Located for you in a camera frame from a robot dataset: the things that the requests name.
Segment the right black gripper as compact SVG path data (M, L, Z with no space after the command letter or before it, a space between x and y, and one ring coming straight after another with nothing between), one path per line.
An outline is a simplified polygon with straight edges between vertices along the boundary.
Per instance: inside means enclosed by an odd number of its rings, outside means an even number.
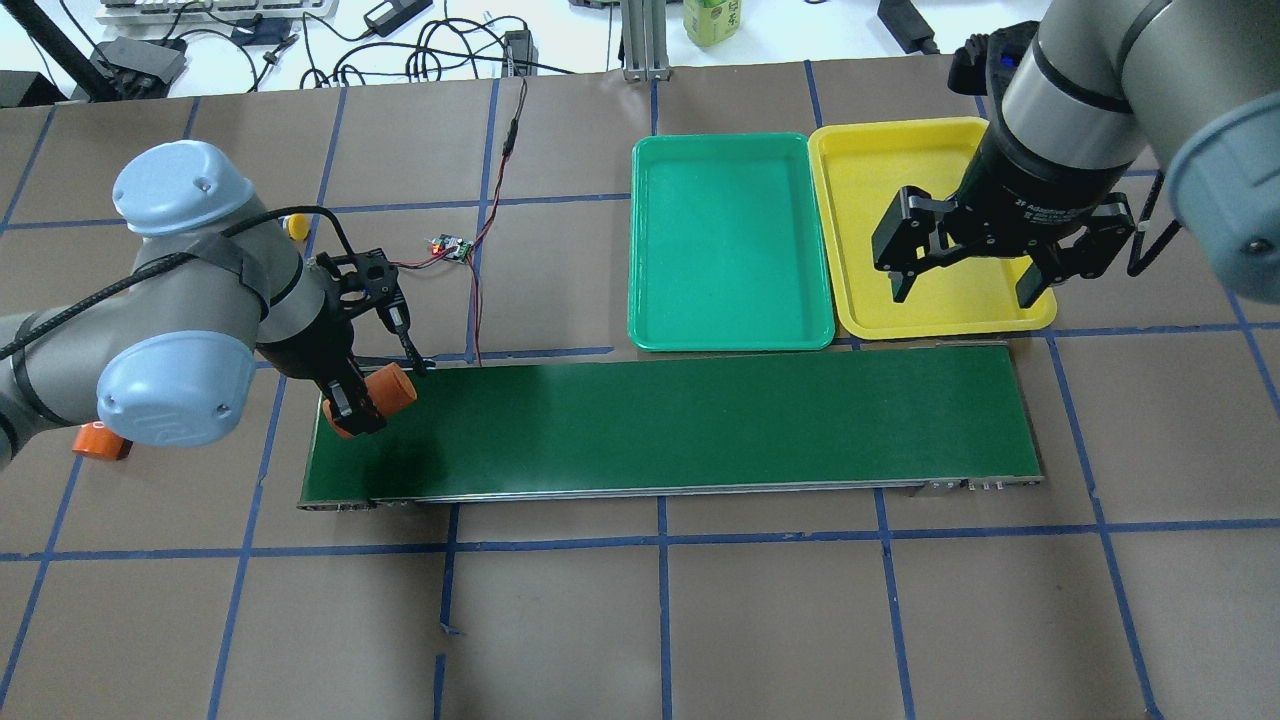
M1029 252L1016 282L1018 304L1028 309L1055 284L1101 277L1134 234L1128 197L1114 190L1124 170L1051 161L992 120L952 197L899 188L872 233L873 266L890 278L892 301L904 304L923 273L959 263L961 246L984 258ZM1059 243L1082 229L1070 246Z

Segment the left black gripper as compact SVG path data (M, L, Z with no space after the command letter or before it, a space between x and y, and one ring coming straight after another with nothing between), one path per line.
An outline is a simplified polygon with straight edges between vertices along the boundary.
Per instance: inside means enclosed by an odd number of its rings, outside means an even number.
M262 324L262 359L289 378L319 384L328 421L339 436L375 434L387 428L387 418L356 365L351 320L337 292L320 290L315 295L316 299L303 302L296 290L271 309ZM399 341L416 374L426 375L435 366L412 341L412 322L404 300L381 304L380 322Z

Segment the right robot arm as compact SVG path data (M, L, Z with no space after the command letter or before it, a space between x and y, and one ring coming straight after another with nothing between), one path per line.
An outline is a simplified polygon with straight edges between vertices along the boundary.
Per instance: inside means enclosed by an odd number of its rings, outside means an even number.
M1149 150L1171 232L1221 284L1277 301L1277 4L1055 1L1041 20L974 35L948 87L988 100L988 126L946 199L905 186L872 236L904 302L927 272L1027 258L1015 297L1147 261L1116 183Z

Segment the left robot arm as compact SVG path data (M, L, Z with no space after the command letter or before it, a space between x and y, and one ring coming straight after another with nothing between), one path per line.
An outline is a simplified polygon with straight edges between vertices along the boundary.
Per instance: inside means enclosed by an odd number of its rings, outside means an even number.
M433 363L379 250L307 259L216 146L161 143L113 201L142 245L131 273L64 307L3 319L3 462L46 430L198 447L237 428L257 360L312 382L344 436L381 430Z

